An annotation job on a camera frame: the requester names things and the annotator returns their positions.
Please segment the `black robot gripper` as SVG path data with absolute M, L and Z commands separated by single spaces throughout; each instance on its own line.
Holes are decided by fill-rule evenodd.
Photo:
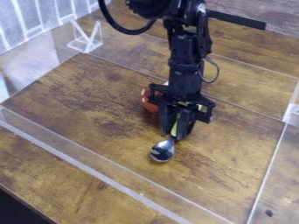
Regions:
M 215 102 L 201 94 L 201 83 L 208 83 L 203 70 L 203 60 L 191 64 L 171 60 L 168 84 L 148 85 L 148 102 L 157 107 L 161 133 L 177 140 L 191 134 L 196 121 L 211 122 Z

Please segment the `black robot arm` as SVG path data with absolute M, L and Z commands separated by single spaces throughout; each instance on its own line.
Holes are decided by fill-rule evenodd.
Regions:
M 205 1 L 128 0 L 127 6 L 141 17 L 163 20 L 171 50 L 168 83 L 148 85 L 147 101 L 157 107 L 161 132 L 181 140 L 196 122 L 211 121 L 215 107 L 201 95 L 204 58 L 212 44 Z

